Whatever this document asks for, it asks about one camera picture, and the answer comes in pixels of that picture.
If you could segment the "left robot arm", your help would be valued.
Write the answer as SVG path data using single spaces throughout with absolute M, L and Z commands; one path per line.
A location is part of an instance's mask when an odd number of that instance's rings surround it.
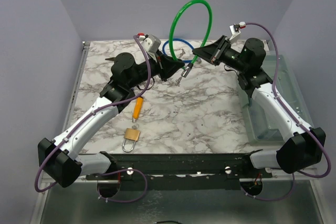
M 159 53 L 158 61 L 146 57 L 141 64 L 137 64 L 128 52 L 118 54 L 111 67 L 110 81 L 89 110 L 53 140 L 44 138 L 39 142 L 38 172 L 45 171 L 63 188 L 85 175 L 100 174 L 104 179 L 112 179 L 117 170 L 109 154 L 80 156 L 80 151 L 97 131 L 137 98 L 134 87 L 150 81 L 153 76 L 166 81 L 183 66 L 182 60 L 174 60 L 162 53 Z

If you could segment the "blue cable lock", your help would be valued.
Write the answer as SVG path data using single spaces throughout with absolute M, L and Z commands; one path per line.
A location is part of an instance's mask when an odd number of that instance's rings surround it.
M 183 45 L 188 46 L 190 50 L 193 50 L 193 49 L 194 49 L 194 46 L 193 46 L 190 42 L 188 42 L 187 40 L 180 39 L 180 38 L 173 38 L 173 44 L 174 44 L 175 42 L 176 42 L 176 43 L 182 43 Z M 167 54 L 167 50 L 166 50 L 166 49 L 168 49 L 168 46 L 169 46 L 169 41 L 167 40 L 167 41 L 164 42 L 164 44 L 163 44 L 163 46 L 162 46 L 162 52 L 163 52 L 164 54 Z M 186 59 L 184 59 L 183 62 L 184 62 L 184 63 L 191 63 L 192 60 L 186 60 Z M 201 60 L 200 57 L 197 58 L 196 63 L 197 63 L 197 64 L 201 64 L 201 63 L 202 63 L 202 60 Z

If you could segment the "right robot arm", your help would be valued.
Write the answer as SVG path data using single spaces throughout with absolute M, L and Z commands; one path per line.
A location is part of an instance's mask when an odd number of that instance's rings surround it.
M 322 128 L 313 128 L 303 120 L 273 86 L 273 80 L 262 68 L 266 51 L 261 40 L 249 38 L 242 51 L 237 52 L 229 39 L 221 36 L 212 44 L 193 49 L 193 54 L 214 66 L 223 63 L 236 70 L 240 88 L 277 124 L 285 142 L 277 151 L 252 153 L 250 160 L 241 165 L 246 177 L 255 177 L 261 168 L 277 168 L 292 174 L 321 161 L 326 134 Z

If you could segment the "brass padlock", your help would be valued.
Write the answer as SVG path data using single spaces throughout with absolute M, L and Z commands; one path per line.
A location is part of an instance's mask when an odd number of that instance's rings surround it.
M 131 127 L 126 128 L 124 133 L 124 140 L 122 143 L 122 150 L 126 153 L 129 153 L 134 150 L 134 147 L 139 140 L 140 130 L 137 124 L 132 125 Z

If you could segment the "green cable lock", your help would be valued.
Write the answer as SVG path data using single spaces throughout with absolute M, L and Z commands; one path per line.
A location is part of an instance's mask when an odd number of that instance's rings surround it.
M 209 3 L 206 0 L 191 0 L 189 2 L 187 2 L 180 10 L 179 12 L 176 14 L 175 18 L 173 19 L 171 28 L 170 28 L 170 33 L 169 33 L 169 49 L 170 49 L 170 53 L 171 56 L 174 60 L 177 60 L 177 57 L 175 55 L 174 49 L 173 49 L 173 38 L 174 38 L 174 32 L 177 26 L 177 23 L 179 22 L 180 18 L 182 17 L 182 15 L 184 14 L 184 12 L 190 8 L 191 6 L 195 5 L 195 4 L 203 4 L 208 11 L 208 25 L 207 25 L 207 30 L 205 33 L 205 36 L 203 38 L 202 44 L 201 46 L 205 46 L 208 37 L 210 35 L 211 32 L 211 28 L 212 28 L 212 22 L 213 22 L 213 13 L 212 13 L 212 9 L 211 6 L 209 5 Z M 194 58 L 192 59 L 192 62 L 189 63 L 186 67 L 183 67 L 183 72 L 181 73 L 182 78 L 186 78 L 187 75 L 190 73 L 190 71 L 192 70 L 194 63 L 196 63 L 198 56 L 194 56 Z

